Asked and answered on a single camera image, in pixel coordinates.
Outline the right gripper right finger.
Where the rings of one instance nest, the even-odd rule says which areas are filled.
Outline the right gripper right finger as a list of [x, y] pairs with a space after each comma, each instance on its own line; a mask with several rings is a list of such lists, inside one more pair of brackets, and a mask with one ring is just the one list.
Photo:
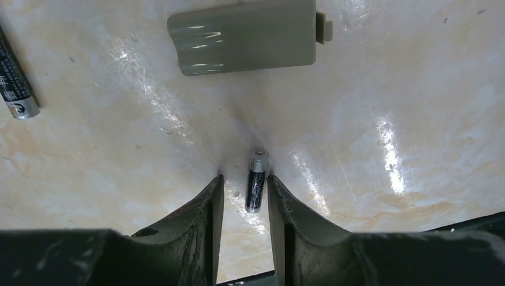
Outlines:
[[504, 213], [423, 232], [351, 232], [268, 178], [277, 285], [503, 285]]

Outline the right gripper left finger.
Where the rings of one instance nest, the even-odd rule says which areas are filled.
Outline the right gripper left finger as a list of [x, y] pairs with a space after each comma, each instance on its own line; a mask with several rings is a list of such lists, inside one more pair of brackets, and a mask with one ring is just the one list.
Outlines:
[[1, 232], [2, 285], [215, 285], [224, 178], [132, 235], [112, 229]]

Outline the battery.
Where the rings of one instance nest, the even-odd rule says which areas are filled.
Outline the battery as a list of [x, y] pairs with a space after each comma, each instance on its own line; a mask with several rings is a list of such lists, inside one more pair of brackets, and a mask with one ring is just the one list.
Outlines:
[[268, 161], [269, 152], [265, 148], [260, 147], [251, 150], [245, 197], [245, 210], [248, 213], [258, 213], [261, 209]]
[[2, 29], [1, 96], [15, 119], [26, 120], [40, 113], [30, 83]]

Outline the grey battery compartment cover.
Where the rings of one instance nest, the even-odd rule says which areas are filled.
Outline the grey battery compartment cover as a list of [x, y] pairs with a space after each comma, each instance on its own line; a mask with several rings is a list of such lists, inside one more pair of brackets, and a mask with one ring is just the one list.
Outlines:
[[333, 22], [315, 1], [260, 1], [171, 15], [167, 30], [185, 76], [312, 65]]

